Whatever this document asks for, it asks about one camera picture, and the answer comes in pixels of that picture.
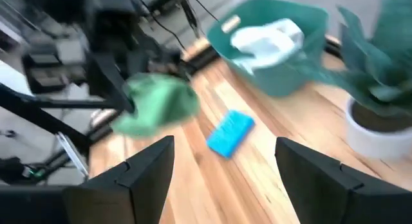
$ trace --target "teal plastic basket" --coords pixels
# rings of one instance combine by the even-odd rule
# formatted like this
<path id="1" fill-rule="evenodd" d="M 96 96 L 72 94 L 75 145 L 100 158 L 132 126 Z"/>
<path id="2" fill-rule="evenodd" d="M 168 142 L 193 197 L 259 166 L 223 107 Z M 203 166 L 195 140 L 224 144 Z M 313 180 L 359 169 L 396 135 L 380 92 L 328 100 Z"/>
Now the teal plastic basket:
<path id="1" fill-rule="evenodd" d="M 231 59 L 247 56 L 230 44 L 230 38 L 236 30 L 261 26 L 282 18 L 291 19 L 304 33 L 301 51 L 277 66 L 259 69 L 253 75 L 233 63 Z M 322 8 L 280 0 L 247 0 L 216 22 L 209 30 L 207 38 L 237 74 L 270 96 L 284 97 L 306 82 L 305 75 L 293 69 L 299 67 L 297 60 L 301 58 L 302 52 L 315 63 L 321 63 L 326 44 L 327 21 L 328 13 Z"/>

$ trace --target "green rag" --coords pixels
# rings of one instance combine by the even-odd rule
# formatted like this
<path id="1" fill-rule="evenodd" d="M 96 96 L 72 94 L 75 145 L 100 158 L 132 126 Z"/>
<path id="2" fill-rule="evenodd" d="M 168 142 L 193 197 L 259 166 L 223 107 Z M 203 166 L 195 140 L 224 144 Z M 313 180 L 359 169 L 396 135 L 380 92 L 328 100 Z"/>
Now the green rag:
<path id="1" fill-rule="evenodd" d="M 133 114 L 115 120 L 114 132 L 130 137 L 157 134 L 161 127 L 182 121 L 199 111 L 196 92 L 182 79 L 163 74 L 139 74 L 127 81 L 126 93 L 135 103 Z"/>

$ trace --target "black cable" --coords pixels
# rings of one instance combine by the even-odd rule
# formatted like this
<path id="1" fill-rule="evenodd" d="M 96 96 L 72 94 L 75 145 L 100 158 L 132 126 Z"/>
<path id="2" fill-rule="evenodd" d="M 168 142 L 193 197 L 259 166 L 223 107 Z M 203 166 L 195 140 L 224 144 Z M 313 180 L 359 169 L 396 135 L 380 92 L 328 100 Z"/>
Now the black cable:
<path id="1" fill-rule="evenodd" d="M 142 2 L 143 6 L 146 7 L 147 11 L 150 11 L 150 10 L 149 10 L 149 7 L 148 7 L 142 0 L 140 0 L 140 1 Z M 180 41 L 179 37 L 178 37 L 174 32 L 172 32 L 170 29 L 168 29 L 168 28 L 166 28 L 164 25 L 162 25 L 162 24 L 154 17 L 154 15 L 153 15 L 151 12 L 149 12 L 149 15 L 152 17 L 152 19 L 153 19 L 160 27 L 162 27 L 164 30 L 166 30 L 166 31 L 169 32 L 170 34 L 172 34 L 172 35 L 176 38 L 176 40 L 179 42 L 180 46 L 181 46 L 184 50 L 186 50 L 185 46 L 182 44 L 182 42 Z"/>
<path id="2" fill-rule="evenodd" d="M 199 0 L 196 0 L 198 4 L 209 14 L 213 17 L 215 21 L 219 21 L 218 18 L 216 18 Z"/>

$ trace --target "white plant pot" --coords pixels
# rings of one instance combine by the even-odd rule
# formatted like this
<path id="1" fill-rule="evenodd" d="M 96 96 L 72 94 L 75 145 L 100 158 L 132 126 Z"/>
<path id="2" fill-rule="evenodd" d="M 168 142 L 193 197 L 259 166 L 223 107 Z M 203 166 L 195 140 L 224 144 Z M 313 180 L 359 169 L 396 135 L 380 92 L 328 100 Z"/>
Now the white plant pot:
<path id="1" fill-rule="evenodd" d="M 357 153 L 380 159 L 401 158 L 412 151 L 412 128 L 407 130 L 380 133 L 361 127 L 352 118 L 352 105 L 355 101 L 351 98 L 346 106 L 348 145 Z"/>

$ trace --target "wooden table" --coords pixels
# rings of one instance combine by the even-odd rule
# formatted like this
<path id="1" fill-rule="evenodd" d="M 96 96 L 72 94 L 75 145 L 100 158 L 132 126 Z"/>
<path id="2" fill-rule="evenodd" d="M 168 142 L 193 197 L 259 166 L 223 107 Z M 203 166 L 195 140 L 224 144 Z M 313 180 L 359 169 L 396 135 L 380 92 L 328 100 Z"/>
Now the wooden table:
<path id="1" fill-rule="evenodd" d="M 207 44 L 197 42 L 189 55 Z M 329 68 L 342 66 L 328 54 L 324 63 Z M 174 172 L 161 223 L 299 223 L 277 169 L 277 136 L 412 191 L 412 157 L 370 160 L 347 146 L 342 109 L 349 95 L 339 88 L 308 84 L 287 98 L 274 99 L 237 77 L 221 60 L 199 73 L 192 85 L 201 100 L 197 117 L 153 138 L 125 141 L 111 135 L 91 150 L 90 173 L 96 176 L 161 137 L 174 135 Z M 226 160 L 205 140 L 229 109 L 252 116 L 256 126 Z"/>

